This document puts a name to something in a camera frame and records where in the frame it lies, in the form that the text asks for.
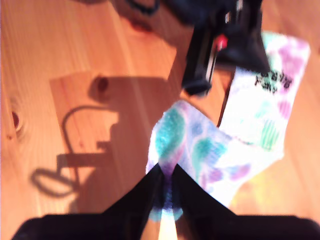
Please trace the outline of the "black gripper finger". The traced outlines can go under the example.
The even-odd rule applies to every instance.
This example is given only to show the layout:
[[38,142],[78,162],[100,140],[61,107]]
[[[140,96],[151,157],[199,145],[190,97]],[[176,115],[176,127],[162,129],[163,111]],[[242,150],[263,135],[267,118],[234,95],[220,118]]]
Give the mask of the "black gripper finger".
[[103,212],[103,238],[139,240],[151,211],[162,211],[164,181],[164,174],[156,164],[132,190]]
[[238,26],[229,26],[222,33],[227,38],[227,47],[217,54],[220,66],[240,67],[256,73],[270,71],[260,27],[247,31]]
[[176,165],[172,173],[173,202],[181,207],[197,240],[239,240],[236,214],[204,191]]

